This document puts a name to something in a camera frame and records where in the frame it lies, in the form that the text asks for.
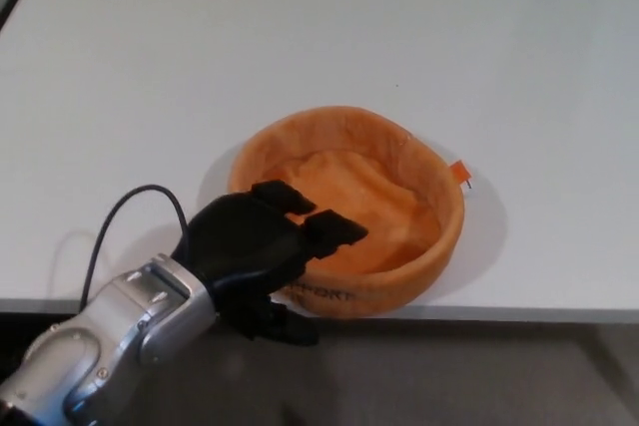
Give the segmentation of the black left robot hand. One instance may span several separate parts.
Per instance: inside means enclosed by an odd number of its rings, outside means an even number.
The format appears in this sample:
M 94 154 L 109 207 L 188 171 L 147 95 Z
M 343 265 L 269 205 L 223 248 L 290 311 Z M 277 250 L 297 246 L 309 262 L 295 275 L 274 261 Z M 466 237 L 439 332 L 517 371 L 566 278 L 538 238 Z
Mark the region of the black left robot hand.
M 284 181 L 221 196 L 188 223 L 171 254 L 206 288 L 221 321 L 248 339 L 315 346 L 312 320 L 272 293 L 301 278 L 313 259 L 364 239 L 366 228 L 315 203 Z

